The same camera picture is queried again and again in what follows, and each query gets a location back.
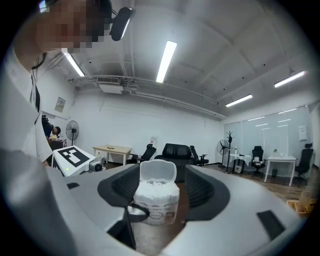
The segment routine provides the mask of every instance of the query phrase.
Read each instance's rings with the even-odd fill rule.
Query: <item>wooden floor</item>
[[[121,166],[121,164],[108,163],[106,165],[106,168],[110,169],[118,166]],[[206,166],[206,168],[214,169],[221,172],[225,171],[224,169],[220,169],[217,165],[208,165]],[[298,200],[301,192],[306,188],[305,186],[297,187],[296,185],[289,187],[289,181],[281,178],[275,178],[264,183],[263,178],[251,177],[251,174],[241,174],[238,176],[259,183],[260,185],[266,187],[268,190],[272,191],[283,201]],[[180,197],[175,223],[173,223],[172,225],[162,226],[149,226],[144,223],[131,224],[136,242],[136,250],[138,252],[147,256],[155,256],[159,254],[161,250],[165,248],[184,228],[184,220],[186,219],[189,211],[189,200],[185,184],[179,183],[177,184],[177,186],[180,189]]]
[[[218,165],[207,165],[206,168],[214,169],[216,171],[225,172],[225,168],[219,168]],[[281,198],[283,201],[287,200],[298,200],[300,198],[301,192],[306,189],[304,184],[298,186],[297,183],[293,182],[292,186],[289,186],[290,178],[286,177],[272,177],[268,176],[266,183],[264,182],[265,176],[262,178],[259,176],[252,176],[252,174],[245,172],[242,174],[231,174],[244,179],[252,180],[260,185],[266,187],[268,190],[273,192],[277,197]]]

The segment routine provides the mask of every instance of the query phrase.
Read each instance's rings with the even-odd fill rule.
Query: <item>person sitting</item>
[[[50,139],[51,132],[53,135],[56,135],[57,137],[59,137],[59,134],[61,133],[60,127],[53,126],[51,123],[49,123],[48,118],[45,115],[42,116],[42,127],[48,143],[51,142],[51,139]]]

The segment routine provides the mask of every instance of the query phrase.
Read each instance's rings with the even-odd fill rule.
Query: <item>ceiling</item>
[[[129,88],[134,85],[139,92],[225,117],[316,83],[314,53],[279,6],[256,0],[113,0],[112,4],[116,11],[132,7],[135,16],[121,41],[112,41],[106,31],[92,48],[73,53],[86,76],[129,77],[124,83]],[[177,47],[164,83],[156,83],[167,41]],[[97,83],[84,82],[88,78],[79,78],[67,61],[59,67],[80,90],[98,88]],[[308,70],[308,75],[274,88],[274,83],[301,70]],[[253,99],[225,107],[248,94]]]

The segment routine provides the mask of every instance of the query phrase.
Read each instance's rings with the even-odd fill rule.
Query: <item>white bucket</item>
[[[177,168],[173,162],[155,159],[140,164],[140,184],[133,200],[150,212],[143,223],[159,226],[175,222],[180,196],[174,182],[176,176]]]

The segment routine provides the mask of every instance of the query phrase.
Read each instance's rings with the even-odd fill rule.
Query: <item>glass partition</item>
[[[296,165],[300,162],[305,144],[312,142],[311,119],[307,107],[226,124],[225,139],[229,131],[233,132],[234,137],[231,153],[237,147],[238,154],[252,156],[254,147],[261,146],[264,150],[263,159],[267,160],[270,156],[292,156],[297,159]],[[273,168],[278,169],[278,176],[288,177],[291,173],[287,163],[273,162],[271,170]]]

